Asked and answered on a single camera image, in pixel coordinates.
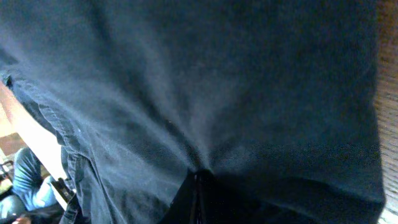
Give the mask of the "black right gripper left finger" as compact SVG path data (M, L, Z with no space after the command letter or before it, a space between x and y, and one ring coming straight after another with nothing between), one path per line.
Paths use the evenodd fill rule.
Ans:
M197 209L196 175L188 170L175 198L159 224L195 224Z

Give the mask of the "navy blue shorts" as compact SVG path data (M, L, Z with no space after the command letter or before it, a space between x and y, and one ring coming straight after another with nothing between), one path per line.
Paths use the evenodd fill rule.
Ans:
M244 223L376 223L375 1L2 1L4 84L50 128L63 223L159 223L187 172Z

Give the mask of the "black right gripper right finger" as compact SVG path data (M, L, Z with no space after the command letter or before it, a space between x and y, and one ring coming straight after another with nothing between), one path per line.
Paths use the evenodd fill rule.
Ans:
M196 173L196 222L234 224L248 221L258 203L219 183L208 171Z

